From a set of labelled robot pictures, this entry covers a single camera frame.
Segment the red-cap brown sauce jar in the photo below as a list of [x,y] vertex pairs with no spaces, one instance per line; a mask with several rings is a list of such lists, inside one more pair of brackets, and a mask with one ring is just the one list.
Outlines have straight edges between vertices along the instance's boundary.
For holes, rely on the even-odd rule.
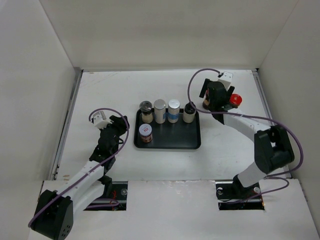
[[202,107],[205,110],[208,110],[209,109],[209,105],[210,105],[210,98],[209,98],[208,92],[206,91],[205,95],[204,95],[203,102],[202,102]]

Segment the red-cap orange spice jar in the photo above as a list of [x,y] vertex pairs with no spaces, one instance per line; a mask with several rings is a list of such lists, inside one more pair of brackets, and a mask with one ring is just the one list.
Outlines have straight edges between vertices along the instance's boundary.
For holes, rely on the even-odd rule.
[[229,99],[229,103],[233,105],[235,108],[238,108],[241,105],[242,101],[242,97],[236,93],[233,93]]

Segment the white-lid dark sauce jar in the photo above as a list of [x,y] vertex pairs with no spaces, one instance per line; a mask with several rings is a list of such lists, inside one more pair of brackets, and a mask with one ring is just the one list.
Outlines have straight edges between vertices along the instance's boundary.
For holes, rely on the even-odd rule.
[[144,143],[150,143],[153,140],[153,130],[152,126],[144,123],[138,129],[141,140]]

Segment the clear-top pepper grinder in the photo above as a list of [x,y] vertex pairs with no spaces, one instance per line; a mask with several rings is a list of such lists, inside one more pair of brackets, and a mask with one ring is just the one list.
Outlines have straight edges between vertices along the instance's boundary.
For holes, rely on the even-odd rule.
[[145,124],[149,124],[153,121],[152,115],[152,103],[145,100],[142,101],[139,105],[139,109],[141,111],[141,119]]

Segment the black-cap white bottle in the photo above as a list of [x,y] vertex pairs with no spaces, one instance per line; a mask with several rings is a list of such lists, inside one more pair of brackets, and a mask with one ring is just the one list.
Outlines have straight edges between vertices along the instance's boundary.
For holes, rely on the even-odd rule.
[[196,110],[192,107],[190,103],[187,103],[183,110],[183,121],[187,124],[190,124],[193,122],[195,118]]

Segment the silver-cap blue-label bottle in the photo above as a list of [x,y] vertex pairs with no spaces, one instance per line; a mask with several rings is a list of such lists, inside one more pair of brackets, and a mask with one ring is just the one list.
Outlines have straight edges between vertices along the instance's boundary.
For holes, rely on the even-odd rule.
[[168,121],[172,124],[176,123],[179,119],[180,102],[177,99],[171,99],[168,102]]

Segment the silver-cap white bottle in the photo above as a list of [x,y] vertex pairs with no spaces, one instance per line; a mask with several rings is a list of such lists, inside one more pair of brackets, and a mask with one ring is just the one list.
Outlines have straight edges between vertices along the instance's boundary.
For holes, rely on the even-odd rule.
[[163,99],[157,99],[153,106],[155,122],[163,124],[166,121],[166,102]]

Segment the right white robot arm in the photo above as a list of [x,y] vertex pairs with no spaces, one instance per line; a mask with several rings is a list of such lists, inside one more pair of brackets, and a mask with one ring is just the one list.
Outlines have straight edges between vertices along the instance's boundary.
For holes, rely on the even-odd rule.
[[205,79],[199,96],[204,98],[202,106],[215,120],[242,133],[254,144],[253,163],[237,174],[226,190],[240,199],[268,174],[293,162],[295,156],[286,129],[244,117],[232,100],[234,89],[233,86],[226,89],[220,81]]

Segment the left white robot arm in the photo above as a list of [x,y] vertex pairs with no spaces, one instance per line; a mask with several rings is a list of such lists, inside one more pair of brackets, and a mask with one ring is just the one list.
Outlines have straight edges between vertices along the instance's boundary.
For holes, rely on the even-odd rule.
[[106,123],[97,116],[90,116],[100,128],[100,137],[84,167],[67,183],[56,190],[41,193],[33,218],[28,227],[51,239],[64,240],[71,232],[77,213],[85,210],[95,199],[108,199],[112,195],[112,182],[106,174],[116,161],[116,155],[129,135],[128,118],[110,116]]

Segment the black rectangular tray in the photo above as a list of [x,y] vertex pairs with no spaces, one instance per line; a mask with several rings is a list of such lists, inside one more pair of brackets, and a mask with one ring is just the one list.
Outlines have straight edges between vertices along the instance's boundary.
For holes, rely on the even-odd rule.
[[194,120],[186,123],[183,120],[184,110],[179,110],[179,118],[176,123],[165,121],[158,124],[151,122],[152,140],[145,143],[140,137],[139,127],[143,124],[142,112],[138,110],[135,117],[135,129],[133,143],[139,149],[162,150],[196,150],[201,146],[201,128],[199,113],[195,113]]

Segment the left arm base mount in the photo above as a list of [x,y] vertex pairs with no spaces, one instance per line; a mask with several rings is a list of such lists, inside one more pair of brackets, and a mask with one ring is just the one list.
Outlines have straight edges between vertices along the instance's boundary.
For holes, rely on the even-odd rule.
[[125,211],[127,209],[128,182],[112,181],[108,176],[102,181],[104,192],[95,199],[86,211]]

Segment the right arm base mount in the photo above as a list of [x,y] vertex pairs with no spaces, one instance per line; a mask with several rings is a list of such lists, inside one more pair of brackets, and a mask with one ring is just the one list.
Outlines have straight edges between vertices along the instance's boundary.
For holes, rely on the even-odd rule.
[[243,187],[234,177],[233,180],[216,181],[216,197],[220,211],[264,210],[259,183]]

